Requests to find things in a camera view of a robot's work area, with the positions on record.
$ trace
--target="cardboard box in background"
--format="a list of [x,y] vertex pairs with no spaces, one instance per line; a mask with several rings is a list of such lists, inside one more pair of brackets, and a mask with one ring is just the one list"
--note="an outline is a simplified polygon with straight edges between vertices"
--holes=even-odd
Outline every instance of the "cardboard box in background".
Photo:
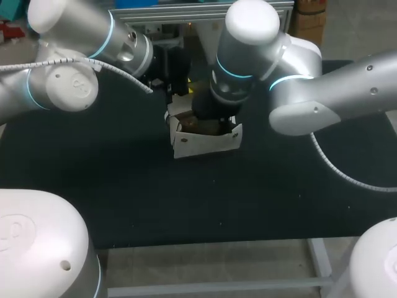
[[321,46],[326,23],[327,0],[297,0],[289,34]]

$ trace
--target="cable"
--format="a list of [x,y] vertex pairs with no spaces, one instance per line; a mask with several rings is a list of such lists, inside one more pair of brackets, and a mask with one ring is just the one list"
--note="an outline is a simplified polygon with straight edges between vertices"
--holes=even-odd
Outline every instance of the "cable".
[[114,67],[113,65],[107,64],[105,62],[95,60],[95,59],[90,59],[90,58],[84,58],[84,57],[61,58],[61,59],[55,59],[55,60],[50,60],[50,61],[17,64],[17,65],[3,65],[3,66],[0,66],[0,71],[28,70],[28,69],[32,69],[32,68],[47,67],[47,66],[58,65],[58,64],[63,64],[63,63],[77,63],[77,62],[88,63],[91,65],[99,65],[103,68],[106,68],[107,70],[117,73],[120,76],[123,76],[126,79],[129,79],[131,82],[136,84],[139,88],[144,90],[144,92],[146,92],[147,94],[153,93],[152,89],[150,89],[149,87],[147,87],[144,84],[142,84],[141,82],[139,82],[136,78],[134,78],[129,73],[126,73],[125,71],[123,71],[117,67]]
[[342,171],[340,171],[337,167],[335,167],[330,160],[327,158],[327,156],[324,154],[323,150],[321,149],[319,143],[317,142],[317,139],[314,135],[314,133],[310,134],[311,140],[314,143],[314,146],[317,149],[317,152],[320,154],[321,158],[325,161],[325,163],[340,177],[345,179],[346,181],[357,185],[358,187],[362,187],[365,189],[369,189],[371,191],[378,191],[378,192],[397,192],[397,187],[378,187],[378,186],[372,186],[360,181],[357,181],[356,179],[351,178],[350,176],[346,175]]

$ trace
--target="robotic arm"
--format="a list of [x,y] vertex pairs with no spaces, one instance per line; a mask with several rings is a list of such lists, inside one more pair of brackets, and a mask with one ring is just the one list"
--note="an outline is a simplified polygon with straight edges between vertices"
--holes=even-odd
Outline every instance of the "robotic arm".
[[198,118],[238,113],[258,82],[270,86],[272,128],[307,135],[343,120],[397,109],[397,53],[366,57],[322,75],[311,42],[279,31],[279,16],[263,0],[239,0],[227,15],[210,78],[210,96],[198,97]]
[[[140,77],[153,61],[153,46],[147,37],[89,1],[31,0],[28,15],[42,40],[36,66],[41,63],[44,67],[0,76],[0,124],[37,109],[77,112],[90,107],[99,86],[93,70],[97,66],[87,56],[109,62],[116,67],[101,65],[130,79]],[[65,58],[83,63],[65,63]],[[19,66],[6,68],[17,69]]]

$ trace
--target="black table surface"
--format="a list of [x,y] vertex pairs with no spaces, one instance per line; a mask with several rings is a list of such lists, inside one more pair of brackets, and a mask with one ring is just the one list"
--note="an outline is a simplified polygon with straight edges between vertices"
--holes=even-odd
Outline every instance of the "black table surface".
[[[346,63],[325,61],[324,70]],[[105,71],[99,81],[89,110],[25,115],[0,144],[0,187],[64,197],[97,248],[353,236],[397,216],[397,194],[344,181],[309,136],[275,133],[266,86],[238,117],[239,150],[174,160],[162,95],[145,96]],[[384,114],[317,136],[347,174],[397,186],[397,138]]]

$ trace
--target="white cardboard box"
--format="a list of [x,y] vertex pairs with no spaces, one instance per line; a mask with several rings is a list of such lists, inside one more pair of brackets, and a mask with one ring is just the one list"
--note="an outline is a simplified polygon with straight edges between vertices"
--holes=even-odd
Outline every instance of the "white cardboard box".
[[172,101],[168,105],[166,118],[169,118],[170,140],[175,159],[240,148],[243,139],[242,124],[237,125],[231,133],[220,136],[181,132],[182,125],[176,116],[191,111],[192,94],[182,97],[174,96]]

